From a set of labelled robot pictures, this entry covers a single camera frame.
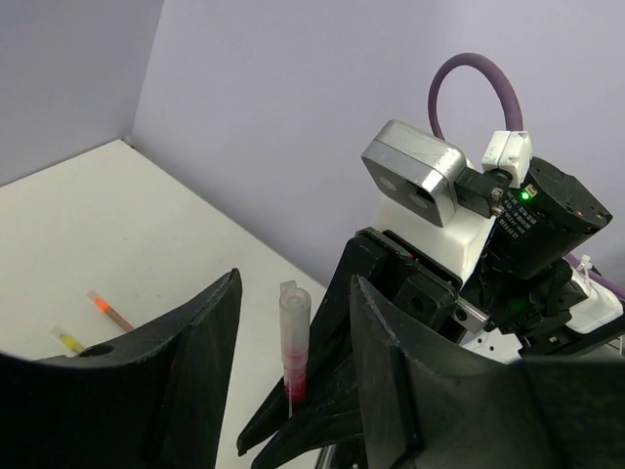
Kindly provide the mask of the pink pen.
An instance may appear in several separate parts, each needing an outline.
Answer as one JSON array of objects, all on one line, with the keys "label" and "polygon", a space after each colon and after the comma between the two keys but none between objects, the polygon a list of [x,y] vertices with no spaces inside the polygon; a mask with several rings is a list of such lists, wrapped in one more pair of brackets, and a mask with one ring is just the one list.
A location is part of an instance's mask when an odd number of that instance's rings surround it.
[{"label": "pink pen", "polygon": [[306,398],[312,298],[295,280],[288,280],[280,285],[278,306],[283,383],[291,417]]}]

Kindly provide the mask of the yellow highlighter pen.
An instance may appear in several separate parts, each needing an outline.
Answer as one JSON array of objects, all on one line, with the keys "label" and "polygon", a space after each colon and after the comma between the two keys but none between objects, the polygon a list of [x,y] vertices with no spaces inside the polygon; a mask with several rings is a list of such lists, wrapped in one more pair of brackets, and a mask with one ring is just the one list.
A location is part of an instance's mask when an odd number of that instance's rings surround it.
[{"label": "yellow highlighter pen", "polygon": [[86,351],[86,347],[76,337],[74,337],[62,327],[55,326],[50,330],[50,333],[73,356],[80,356]]}]

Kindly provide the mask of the orange red pen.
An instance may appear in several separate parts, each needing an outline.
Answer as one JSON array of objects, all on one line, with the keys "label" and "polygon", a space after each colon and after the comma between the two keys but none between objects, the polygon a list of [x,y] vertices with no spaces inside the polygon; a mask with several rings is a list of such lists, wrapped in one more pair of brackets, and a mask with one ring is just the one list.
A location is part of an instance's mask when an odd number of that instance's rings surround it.
[{"label": "orange red pen", "polygon": [[106,315],[122,331],[128,333],[135,329],[135,327],[124,319],[99,293],[90,291],[87,297],[101,313]]}]

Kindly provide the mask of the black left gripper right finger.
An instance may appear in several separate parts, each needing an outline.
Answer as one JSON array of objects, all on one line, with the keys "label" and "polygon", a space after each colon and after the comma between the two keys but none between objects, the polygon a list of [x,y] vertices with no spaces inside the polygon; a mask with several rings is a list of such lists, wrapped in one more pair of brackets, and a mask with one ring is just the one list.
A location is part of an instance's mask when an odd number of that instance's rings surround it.
[{"label": "black left gripper right finger", "polygon": [[362,277],[351,334],[372,468],[620,468],[624,362],[502,364],[413,319]]}]

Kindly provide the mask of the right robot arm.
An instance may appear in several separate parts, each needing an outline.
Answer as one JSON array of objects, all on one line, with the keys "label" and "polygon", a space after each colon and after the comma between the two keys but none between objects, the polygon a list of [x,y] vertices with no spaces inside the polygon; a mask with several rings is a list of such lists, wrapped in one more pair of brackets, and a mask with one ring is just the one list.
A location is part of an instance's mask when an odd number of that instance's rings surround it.
[{"label": "right robot arm", "polygon": [[341,467],[620,468],[624,362],[590,353],[621,335],[586,332],[595,273],[566,253],[609,212],[537,158],[467,281],[391,230],[348,241],[312,321],[305,400],[275,387],[240,433],[256,468],[334,447]]}]

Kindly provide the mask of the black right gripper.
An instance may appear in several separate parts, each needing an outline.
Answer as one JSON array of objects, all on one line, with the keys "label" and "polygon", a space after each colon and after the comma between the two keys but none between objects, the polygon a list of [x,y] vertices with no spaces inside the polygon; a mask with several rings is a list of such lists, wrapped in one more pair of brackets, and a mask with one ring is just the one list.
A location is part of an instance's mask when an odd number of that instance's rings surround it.
[{"label": "black right gripper", "polygon": [[349,319],[355,277],[451,342],[459,344],[467,335],[453,318],[458,276],[391,231],[358,231],[348,240],[312,322],[305,401],[289,415],[278,382],[236,440],[240,456],[263,446],[253,468],[278,468],[311,450],[362,438]]}]

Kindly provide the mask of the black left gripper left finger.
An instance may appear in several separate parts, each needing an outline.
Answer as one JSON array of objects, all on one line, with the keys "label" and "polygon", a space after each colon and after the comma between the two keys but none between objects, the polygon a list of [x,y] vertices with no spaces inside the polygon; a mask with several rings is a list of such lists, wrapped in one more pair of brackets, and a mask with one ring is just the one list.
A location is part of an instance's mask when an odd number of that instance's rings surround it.
[{"label": "black left gripper left finger", "polygon": [[77,357],[1,358],[5,468],[212,468],[242,298],[238,270]]}]

